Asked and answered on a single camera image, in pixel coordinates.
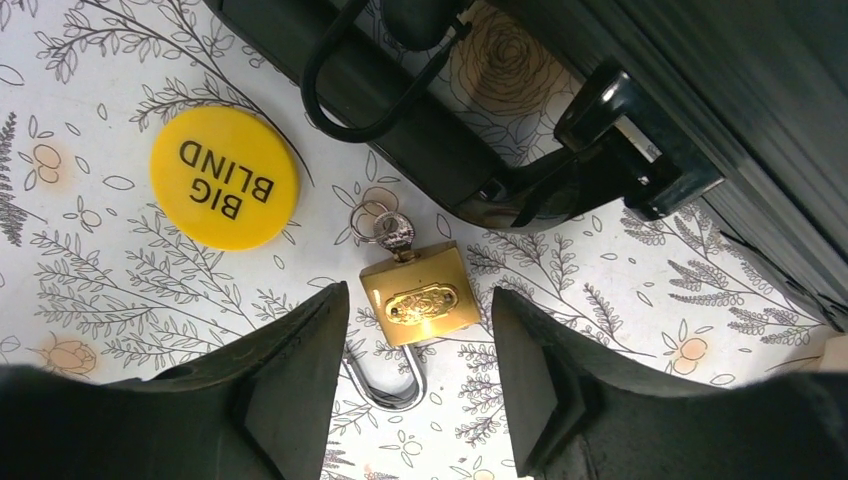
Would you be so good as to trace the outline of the brass padlock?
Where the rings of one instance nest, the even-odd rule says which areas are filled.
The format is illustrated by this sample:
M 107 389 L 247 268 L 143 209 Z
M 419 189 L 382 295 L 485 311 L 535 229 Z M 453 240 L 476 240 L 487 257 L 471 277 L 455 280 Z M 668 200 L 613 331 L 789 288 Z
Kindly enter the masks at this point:
M 411 220 L 375 200 L 353 207 L 348 223 L 359 241 L 376 244 L 391 254 L 364 268 L 359 279 L 387 344 L 404 355 L 412 383 L 400 393 L 373 387 L 349 348 L 342 366 L 370 406 L 406 412 L 427 394 L 427 380 L 414 345 L 480 323 L 480 307 L 456 241 L 416 248 Z

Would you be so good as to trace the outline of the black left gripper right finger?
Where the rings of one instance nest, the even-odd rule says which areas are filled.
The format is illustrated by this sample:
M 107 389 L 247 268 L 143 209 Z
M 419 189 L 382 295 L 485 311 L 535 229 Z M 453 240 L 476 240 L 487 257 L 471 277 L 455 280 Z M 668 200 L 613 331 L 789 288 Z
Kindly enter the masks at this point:
M 496 288 L 491 319 L 515 469 L 531 479 L 843 479 L 847 377 L 733 389 L 675 377 Z

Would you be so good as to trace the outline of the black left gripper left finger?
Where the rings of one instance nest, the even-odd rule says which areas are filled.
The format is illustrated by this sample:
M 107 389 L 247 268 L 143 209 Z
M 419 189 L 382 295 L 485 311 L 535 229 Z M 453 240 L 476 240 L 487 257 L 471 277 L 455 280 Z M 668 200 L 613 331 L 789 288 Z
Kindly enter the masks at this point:
M 1 370 L 5 479 L 317 479 L 349 315 L 334 283 L 149 380 Z

